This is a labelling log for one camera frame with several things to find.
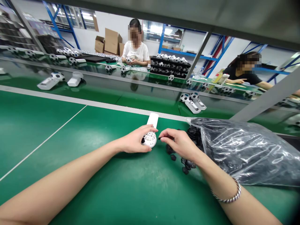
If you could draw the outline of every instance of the bangle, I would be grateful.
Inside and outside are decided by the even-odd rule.
[[[232,197],[231,199],[227,199],[227,200],[220,199],[218,196],[216,196],[216,194],[215,194],[213,191],[211,191],[211,192],[212,192],[212,195],[213,195],[219,202],[223,202],[223,203],[232,203],[232,202],[236,201],[236,200],[240,197],[240,195],[241,195],[241,186],[240,186],[239,182],[238,182],[236,179],[234,179],[234,181],[235,181],[236,184],[237,184],[237,194],[236,194],[234,197]]]

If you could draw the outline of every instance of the clear plastic bag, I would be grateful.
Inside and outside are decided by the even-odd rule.
[[[192,139],[201,135],[203,151],[241,184],[300,187],[300,152],[265,127],[196,117],[187,122]]]

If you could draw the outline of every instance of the cardboard box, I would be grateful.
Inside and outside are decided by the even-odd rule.
[[[122,37],[118,32],[105,28],[105,46],[104,50],[119,55],[119,43],[122,43]]]
[[[95,39],[95,51],[98,53],[103,53],[104,50],[104,37],[96,36]]]
[[[117,54],[114,54],[114,53],[111,53],[111,52],[108,52],[108,51],[104,51],[104,54],[119,56],[119,55],[117,55]]]
[[[177,47],[173,47],[172,49],[175,50],[175,51],[180,51],[181,50],[181,48],[177,48]]]
[[[122,57],[123,51],[124,51],[124,45],[123,43],[119,43],[119,49],[120,49],[120,56]]]

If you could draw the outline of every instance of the white t-shirt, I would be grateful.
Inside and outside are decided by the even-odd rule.
[[[128,56],[131,59],[137,59],[140,62],[150,60],[147,45],[145,45],[143,42],[140,47],[133,48],[132,42],[127,41],[126,44],[124,45],[122,57],[126,58]]]

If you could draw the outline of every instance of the black shirt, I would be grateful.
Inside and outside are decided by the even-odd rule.
[[[229,74],[229,79],[230,80],[237,80],[237,79],[247,79],[244,80],[245,82],[252,84],[258,84],[260,82],[262,82],[261,79],[258,78],[258,76],[254,73],[243,73],[240,76],[236,76],[235,75],[236,72],[236,68],[235,67],[227,67],[224,71],[223,74]]]

